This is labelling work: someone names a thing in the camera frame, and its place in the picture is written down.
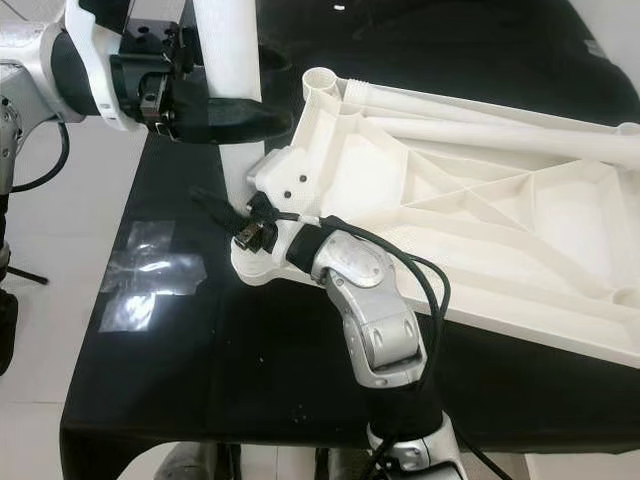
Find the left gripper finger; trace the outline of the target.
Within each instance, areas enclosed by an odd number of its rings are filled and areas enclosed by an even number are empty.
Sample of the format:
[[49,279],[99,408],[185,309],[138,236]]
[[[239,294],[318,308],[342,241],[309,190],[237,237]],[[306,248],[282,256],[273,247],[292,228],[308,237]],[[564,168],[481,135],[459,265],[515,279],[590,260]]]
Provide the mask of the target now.
[[175,140],[192,145],[243,145],[284,134],[293,125],[288,110],[252,99],[220,99],[205,84],[179,79],[172,92]]

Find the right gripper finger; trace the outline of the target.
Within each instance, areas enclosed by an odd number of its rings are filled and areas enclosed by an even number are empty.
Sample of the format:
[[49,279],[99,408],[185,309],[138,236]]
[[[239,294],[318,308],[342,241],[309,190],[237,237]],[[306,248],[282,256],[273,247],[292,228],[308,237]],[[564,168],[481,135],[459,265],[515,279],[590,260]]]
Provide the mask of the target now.
[[246,216],[239,214],[225,198],[209,189],[191,189],[189,197],[224,232],[238,234],[247,227]]

